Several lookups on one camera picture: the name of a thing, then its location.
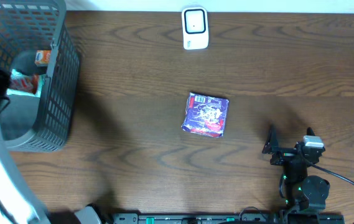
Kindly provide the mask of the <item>teal snack wrapper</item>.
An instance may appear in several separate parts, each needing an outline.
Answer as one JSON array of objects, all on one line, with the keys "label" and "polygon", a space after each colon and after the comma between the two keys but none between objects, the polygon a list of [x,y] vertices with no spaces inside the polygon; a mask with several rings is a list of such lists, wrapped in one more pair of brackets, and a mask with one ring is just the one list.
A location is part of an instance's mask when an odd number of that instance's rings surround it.
[{"label": "teal snack wrapper", "polygon": [[[15,70],[15,69],[12,69],[11,77],[12,77],[13,75],[23,75],[23,74],[22,74],[21,72],[18,72],[18,71]],[[23,91],[12,90],[12,89],[10,89],[10,88],[7,89],[6,94],[7,94],[7,95],[19,95],[19,96],[31,96],[31,97],[39,98],[40,95],[41,95],[42,87],[43,87],[43,85],[44,85],[44,83],[45,83],[45,75],[39,75],[39,76],[40,76],[39,88],[38,88],[36,94],[31,94],[31,93],[26,93],[26,92],[23,92]]]}]

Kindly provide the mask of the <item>orange juice carton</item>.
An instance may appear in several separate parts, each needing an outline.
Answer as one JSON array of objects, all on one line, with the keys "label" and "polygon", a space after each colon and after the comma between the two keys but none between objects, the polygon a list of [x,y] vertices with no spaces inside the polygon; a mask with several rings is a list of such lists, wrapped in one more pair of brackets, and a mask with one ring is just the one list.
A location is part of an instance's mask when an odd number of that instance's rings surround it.
[{"label": "orange juice carton", "polygon": [[34,63],[38,67],[47,67],[50,62],[51,50],[38,50],[36,51]]}]

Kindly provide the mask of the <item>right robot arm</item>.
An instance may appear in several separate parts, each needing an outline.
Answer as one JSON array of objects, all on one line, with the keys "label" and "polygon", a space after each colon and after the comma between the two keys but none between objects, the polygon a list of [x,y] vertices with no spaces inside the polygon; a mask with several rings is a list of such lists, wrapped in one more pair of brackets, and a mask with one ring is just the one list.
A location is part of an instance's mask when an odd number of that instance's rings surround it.
[{"label": "right robot arm", "polygon": [[307,128],[307,134],[292,148],[281,147],[276,130],[272,126],[269,128],[262,153],[271,155],[270,164],[283,167],[279,194],[287,200],[287,205],[279,212],[281,223],[320,223],[330,183],[309,175],[307,169],[319,162],[324,151],[323,141],[312,128]]}]

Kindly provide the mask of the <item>purple snack package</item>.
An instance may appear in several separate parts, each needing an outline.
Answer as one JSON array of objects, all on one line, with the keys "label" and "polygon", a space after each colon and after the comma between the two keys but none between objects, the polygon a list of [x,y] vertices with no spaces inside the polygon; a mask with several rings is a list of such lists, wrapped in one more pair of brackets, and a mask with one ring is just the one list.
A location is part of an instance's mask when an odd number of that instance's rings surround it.
[{"label": "purple snack package", "polygon": [[229,100],[190,93],[181,128],[188,133],[222,137],[225,130]]}]

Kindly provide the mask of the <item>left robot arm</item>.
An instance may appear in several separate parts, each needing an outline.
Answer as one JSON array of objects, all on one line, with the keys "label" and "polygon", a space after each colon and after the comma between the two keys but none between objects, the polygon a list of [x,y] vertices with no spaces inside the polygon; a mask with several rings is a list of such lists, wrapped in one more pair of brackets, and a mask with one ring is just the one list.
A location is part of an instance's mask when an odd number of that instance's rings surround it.
[{"label": "left robot arm", "polygon": [[[0,112],[10,103],[6,91],[10,75],[0,69]],[[0,223],[106,223],[94,205],[73,212],[49,212],[34,195],[12,159],[0,127]]]}]

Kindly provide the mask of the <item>orange chocolate bar wrapper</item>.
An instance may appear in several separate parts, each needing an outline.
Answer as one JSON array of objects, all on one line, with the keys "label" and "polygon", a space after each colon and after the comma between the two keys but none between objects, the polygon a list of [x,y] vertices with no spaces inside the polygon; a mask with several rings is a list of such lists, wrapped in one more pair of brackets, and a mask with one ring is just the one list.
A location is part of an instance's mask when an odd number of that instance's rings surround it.
[{"label": "orange chocolate bar wrapper", "polygon": [[36,94],[39,88],[40,76],[34,74],[28,75],[13,75],[9,88],[12,90],[23,91],[26,93]]}]

